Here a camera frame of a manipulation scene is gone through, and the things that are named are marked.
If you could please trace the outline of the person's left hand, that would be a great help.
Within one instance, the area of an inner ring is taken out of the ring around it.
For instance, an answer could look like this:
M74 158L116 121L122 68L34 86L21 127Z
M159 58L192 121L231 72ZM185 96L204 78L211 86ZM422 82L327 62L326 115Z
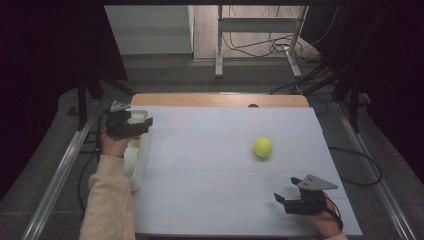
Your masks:
M100 152L102 155L123 158L125 150L132 140L135 140L135 137L117 139L109 136L107 133L103 133L100 136Z

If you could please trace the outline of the black stand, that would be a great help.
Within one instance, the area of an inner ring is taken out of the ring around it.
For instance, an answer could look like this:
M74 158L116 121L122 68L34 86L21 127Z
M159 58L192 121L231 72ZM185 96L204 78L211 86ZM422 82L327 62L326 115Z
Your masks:
M81 131L88 123L86 92L89 92L90 96L96 100L102 99L104 96L104 90L100 81L104 81L130 96L136 94L135 90L123 85L118 80L113 79L110 75L107 75L104 71L97 68L91 60L86 60L82 64L81 74L78 76L77 81L79 116L78 131Z
M332 92L334 101L342 101L347 94L350 94L350 102L348 104L348 120L356 133L359 133L358 127L358 109L359 109L359 96L360 96L360 79L356 74L357 66L355 64L347 64L336 73L319 81L313 86L307 88L302 92L304 96L308 96L315 91L323 88L324 86L338 81L335 89Z

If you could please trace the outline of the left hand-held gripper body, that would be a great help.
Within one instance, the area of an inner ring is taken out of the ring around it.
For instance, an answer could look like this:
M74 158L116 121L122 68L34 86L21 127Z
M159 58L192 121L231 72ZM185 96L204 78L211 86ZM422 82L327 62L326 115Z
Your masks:
M131 117L128 104L114 100L111 104L107 121L106 133L114 138L123 139L129 137L130 126L128 119Z

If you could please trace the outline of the white cabinet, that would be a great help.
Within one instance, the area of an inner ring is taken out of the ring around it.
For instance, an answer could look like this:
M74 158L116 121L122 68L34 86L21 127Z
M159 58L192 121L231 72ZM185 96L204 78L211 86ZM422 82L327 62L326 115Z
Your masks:
M192 5L106 6L122 55L193 52Z

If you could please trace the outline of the person's right hand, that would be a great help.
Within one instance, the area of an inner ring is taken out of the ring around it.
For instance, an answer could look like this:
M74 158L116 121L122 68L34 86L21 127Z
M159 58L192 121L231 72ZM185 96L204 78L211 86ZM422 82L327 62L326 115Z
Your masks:
M328 212L323 211L319 215L304 215L304 218L312 223L323 240L343 233L336 219Z

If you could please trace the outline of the white foam board sheet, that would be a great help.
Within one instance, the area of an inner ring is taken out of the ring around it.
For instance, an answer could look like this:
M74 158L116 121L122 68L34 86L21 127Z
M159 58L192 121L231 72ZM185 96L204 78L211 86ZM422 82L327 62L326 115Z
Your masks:
M299 195L291 177L341 182L311 108L148 107L154 123L136 231L162 236L293 237L315 230L274 194ZM269 138L259 157L253 144Z

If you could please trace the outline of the white desk frame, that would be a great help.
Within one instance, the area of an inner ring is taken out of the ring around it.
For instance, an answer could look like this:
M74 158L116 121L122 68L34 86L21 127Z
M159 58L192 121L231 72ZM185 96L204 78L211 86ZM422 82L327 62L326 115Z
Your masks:
M223 76L223 34L231 33L289 33L292 39L288 47L284 48L289 66L295 78L302 73L295 58L295 46L303 26L307 6L301 6L296 18L224 18L223 6L218 6L218 33L215 57L215 76Z

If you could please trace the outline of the metal floor rail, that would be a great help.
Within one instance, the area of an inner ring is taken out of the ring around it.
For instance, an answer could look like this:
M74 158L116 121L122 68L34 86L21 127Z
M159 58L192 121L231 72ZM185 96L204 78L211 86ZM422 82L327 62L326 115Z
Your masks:
M343 106L342 103L334 103L334 108L336 109L336 112L341 119L344 128L349 135L349 138L351 139L351 142L354 146L354 149L364 155L367 155L368 157L371 156L366 144L364 143L361 135L357 133L354 128L351 126L349 121L349 115L346 108ZM418 240L417 235L414 233L412 225L408 221L404 211L401 209L400 204L395 199L394 194L389 189L389 186L387 185L386 181L383 179L383 174L378 173L378 168L375 164L373 164L370 160L367 158L363 159L363 165L366 169L367 174L369 177L379 182L375 185L376 191L380 197L380 200L385 207L398 235L400 236L401 240Z
M90 118L75 132L21 240L38 240L41 236L92 124Z

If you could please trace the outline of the wooden table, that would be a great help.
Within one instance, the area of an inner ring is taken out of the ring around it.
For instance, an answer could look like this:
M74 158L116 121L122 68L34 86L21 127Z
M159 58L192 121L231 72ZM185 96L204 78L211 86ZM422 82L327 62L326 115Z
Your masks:
M300 95L267 95L235 93L144 93L136 94L132 106L177 106L177 107L308 107L309 103Z

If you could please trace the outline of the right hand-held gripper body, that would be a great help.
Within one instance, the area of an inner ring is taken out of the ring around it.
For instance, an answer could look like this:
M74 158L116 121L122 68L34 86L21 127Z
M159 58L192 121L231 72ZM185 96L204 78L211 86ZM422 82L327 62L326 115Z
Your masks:
M337 189L338 186L317 176L308 174L297 185L300 196L297 200L286 200L284 208L287 214L318 215L327 206L325 190Z

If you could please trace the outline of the white plastic bin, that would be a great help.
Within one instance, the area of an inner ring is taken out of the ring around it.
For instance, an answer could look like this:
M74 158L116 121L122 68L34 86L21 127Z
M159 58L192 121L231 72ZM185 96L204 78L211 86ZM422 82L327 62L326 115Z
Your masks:
M124 173L129 179L130 189L136 192L141 187L143 172L147 162L150 146L151 131L141 135L141 142L138 148L127 146L124 153Z

